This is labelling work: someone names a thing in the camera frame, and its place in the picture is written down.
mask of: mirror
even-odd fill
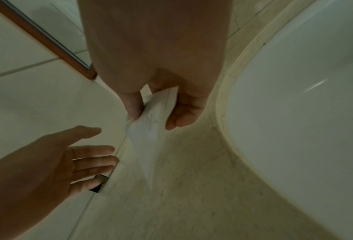
[[[0,12],[88,79],[96,78],[77,0],[0,0]]]

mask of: mirror frame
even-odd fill
[[[56,54],[60,59],[64,60],[72,68],[83,74],[87,79],[94,80],[97,77],[97,72],[93,67],[93,64],[91,64],[88,69],[86,64],[78,61],[76,57],[73,56],[74,54],[67,48],[63,47],[62,44],[60,44],[56,39],[52,38],[48,33],[46,33],[46,31],[42,30],[24,14],[19,14],[2,0],[0,0],[0,13],[10,19],[37,41],[42,43],[42,45]]]

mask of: pinky finger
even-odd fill
[[[68,197],[73,197],[79,193],[83,193],[88,191],[89,189],[93,189],[94,187],[99,186],[102,183],[102,179],[93,178],[85,181],[78,181],[76,183],[71,184],[70,186],[70,194]]]

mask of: person's left hand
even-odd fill
[[[43,136],[0,159],[0,239],[16,237],[66,198],[101,184],[98,178],[78,180],[112,172],[118,159],[107,155],[114,148],[69,147],[100,132],[100,128],[78,126]]]

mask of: beige marble countertop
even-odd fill
[[[336,239],[264,183],[226,130],[237,76],[313,0],[235,0],[223,73],[193,126],[171,131],[150,191],[126,140],[70,239]]]

